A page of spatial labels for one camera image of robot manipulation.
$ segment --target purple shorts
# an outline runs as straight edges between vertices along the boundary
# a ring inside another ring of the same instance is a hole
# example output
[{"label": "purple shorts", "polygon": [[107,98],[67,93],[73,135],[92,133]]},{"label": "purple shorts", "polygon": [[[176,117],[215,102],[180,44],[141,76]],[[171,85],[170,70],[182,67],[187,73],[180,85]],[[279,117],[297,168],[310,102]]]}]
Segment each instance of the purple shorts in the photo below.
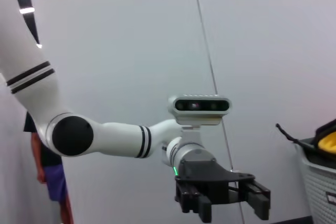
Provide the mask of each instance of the purple shorts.
[{"label": "purple shorts", "polygon": [[67,196],[67,184],[63,165],[43,167],[49,192],[52,201],[62,202]]}]

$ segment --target white robotic arm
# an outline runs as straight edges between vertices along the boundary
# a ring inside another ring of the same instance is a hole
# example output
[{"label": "white robotic arm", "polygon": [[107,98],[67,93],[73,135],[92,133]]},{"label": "white robotic arm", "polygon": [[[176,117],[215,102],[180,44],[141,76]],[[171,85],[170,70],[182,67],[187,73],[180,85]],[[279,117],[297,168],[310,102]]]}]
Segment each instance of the white robotic arm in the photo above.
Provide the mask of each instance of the white robotic arm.
[{"label": "white robotic arm", "polygon": [[[175,170],[176,196],[183,212],[211,222],[211,205],[247,201],[263,220],[269,217],[270,191],[251,174],[222,168],[200,137],[201,125],[218,125],[230,101],[217,95],[172,98],[175,120],[152,127],[106,123],[72,113],[64,106],[54,69],[37,48],[19,12],[17,0],[0,0],[0,72],[17,100],[28,110],[43,143],[62,156],[101,152],[149,157],[160,143]],[[239,182],[239,188],[229,183]]]},{"label": "white robotic arm", "polygon": [[181,136],[175,120],[152,127],[100,124],[64,106],[54,69],[44,58],[19,12],[17,0],[0,0],[0,72],[34,119],[43,143],[62,156],[102,152],[146,158]]}]

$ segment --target black shirt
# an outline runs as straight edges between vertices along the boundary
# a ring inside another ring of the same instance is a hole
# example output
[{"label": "black shirt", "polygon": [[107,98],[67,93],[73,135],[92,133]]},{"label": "black shirt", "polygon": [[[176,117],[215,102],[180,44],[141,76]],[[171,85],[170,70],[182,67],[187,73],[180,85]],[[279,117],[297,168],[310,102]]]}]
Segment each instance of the black shirt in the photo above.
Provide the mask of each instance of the black shirt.
[{"label": "black shirt", "polygon": [[[37,132],[33,118],[30,116],[28,112],[26,115],[26,123],[23,131],[32,133]],[[56,153],[52,152],[50,149],[48,149],[42,142],[41,142],[41,164],[43,167],[62,164],[62,158]]]}]

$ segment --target depth camera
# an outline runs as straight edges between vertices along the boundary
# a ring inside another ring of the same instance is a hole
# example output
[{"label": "depth camera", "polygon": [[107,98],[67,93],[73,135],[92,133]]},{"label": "depth camera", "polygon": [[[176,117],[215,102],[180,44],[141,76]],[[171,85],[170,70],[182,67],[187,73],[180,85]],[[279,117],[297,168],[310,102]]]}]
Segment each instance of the depth camera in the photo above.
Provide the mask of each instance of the depth camera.
[{"label": "depth camera", "polygon": [[217,125],[230,107],[231,101],[219,95],[189,94],[169,99],[169,111],[184,125]]}]

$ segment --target basket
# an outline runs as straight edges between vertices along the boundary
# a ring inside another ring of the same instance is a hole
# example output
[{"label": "basket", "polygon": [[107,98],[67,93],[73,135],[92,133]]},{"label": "basket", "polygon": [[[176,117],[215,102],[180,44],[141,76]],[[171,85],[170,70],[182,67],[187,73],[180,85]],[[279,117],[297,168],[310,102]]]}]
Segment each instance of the basket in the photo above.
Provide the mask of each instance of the basket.
[{"label": "basket", "polygon": [[309,162],[303,149],[295,147],[314,224],[335,224],[336,169]]}]

